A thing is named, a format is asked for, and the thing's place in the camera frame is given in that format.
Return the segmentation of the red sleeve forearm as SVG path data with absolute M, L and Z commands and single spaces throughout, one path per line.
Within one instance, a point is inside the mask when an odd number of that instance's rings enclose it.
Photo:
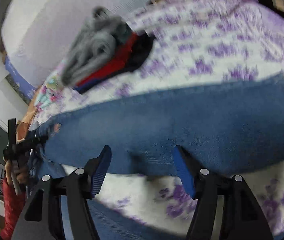
M 20 195 L 16 195 L 14 187 L 7 183 L 6 178 L 3 180 L 2 188 L 5 224 L 0 236 L 4 240 L 11 240 L 19 216 L 24 208 L 26 196 L 24 192 Z

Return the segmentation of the person left hand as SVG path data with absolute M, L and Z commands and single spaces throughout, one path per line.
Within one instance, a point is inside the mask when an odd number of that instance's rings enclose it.
M 9 186 L 13 185 L 12 172 L 16 175 L 19 184 L 25 184 L 25 185 L 28 184 L 29 173 L 27 166 L 24 166 L 19 170 L 13 171 L 12 162 L 10 160 L 6 162 L 5 174 L 6 174 L 6 181 Z

